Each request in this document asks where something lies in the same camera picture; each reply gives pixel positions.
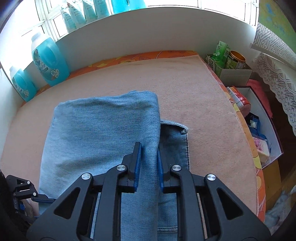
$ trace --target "beige mat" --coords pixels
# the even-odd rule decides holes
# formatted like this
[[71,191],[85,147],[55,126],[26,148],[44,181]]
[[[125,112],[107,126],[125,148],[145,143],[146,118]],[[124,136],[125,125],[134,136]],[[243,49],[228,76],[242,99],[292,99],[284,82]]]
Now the beige mat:
[[24,105],[12,122],[1,169],[38,188],[40,161],[54,107],[70,99],[150,90],[162,119],[190,128],[191,172],[216,174],[254,213],[252,154],[231,103],[199,56],[153,59],[90,72],[52,87]]

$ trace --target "white soap bar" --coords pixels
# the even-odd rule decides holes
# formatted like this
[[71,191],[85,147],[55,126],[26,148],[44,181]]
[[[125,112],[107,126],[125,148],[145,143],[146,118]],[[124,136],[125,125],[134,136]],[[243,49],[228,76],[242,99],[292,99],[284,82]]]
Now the white soap bar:
[[269,158],[269,149],[266,141],[253,137],[261,162],[266,162]]

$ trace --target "blue gripper pad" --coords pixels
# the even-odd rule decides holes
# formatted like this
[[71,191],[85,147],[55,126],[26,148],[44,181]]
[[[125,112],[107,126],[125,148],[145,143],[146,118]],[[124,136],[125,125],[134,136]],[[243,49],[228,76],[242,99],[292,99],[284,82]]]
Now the blue gripper pad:
[[135,167],[135,181],[134,181],[134,184],[133,184],[135,192],[137,191],[137,188],[138,188],[138,185],[139,185],[140,167],[141,167],[141,151],[142,151],[142,144],[140,143],[139,148],[138,148],[136,167]]
[[163,191],[164,183],[163,183],[163,166],[161,163],[160,151],[157,151],[157,165],[158,165],[158,179],[159,179],[159,187],[161,191]]

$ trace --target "triangular cutout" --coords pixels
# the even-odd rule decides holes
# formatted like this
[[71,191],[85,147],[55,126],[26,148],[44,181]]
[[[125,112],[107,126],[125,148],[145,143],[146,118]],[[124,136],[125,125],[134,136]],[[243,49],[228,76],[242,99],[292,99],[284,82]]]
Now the triangular cutout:
[[237,204],[222,189],[217,189],[217,193],[228,220],[232,220],[243,214],[242,210],[237,206]]
[[77,201],[80,188],[75,188],[69,196],[54,210],[54,214],[65,219],[70,219]]

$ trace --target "colorful curtain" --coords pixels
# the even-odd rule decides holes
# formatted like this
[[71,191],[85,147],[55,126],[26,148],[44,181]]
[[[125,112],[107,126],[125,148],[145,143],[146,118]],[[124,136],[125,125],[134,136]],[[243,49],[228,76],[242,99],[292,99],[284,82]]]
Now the colorful curtain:
[[260,0],[259,20],[251,48],[296,69],[296,33],[274,0]]

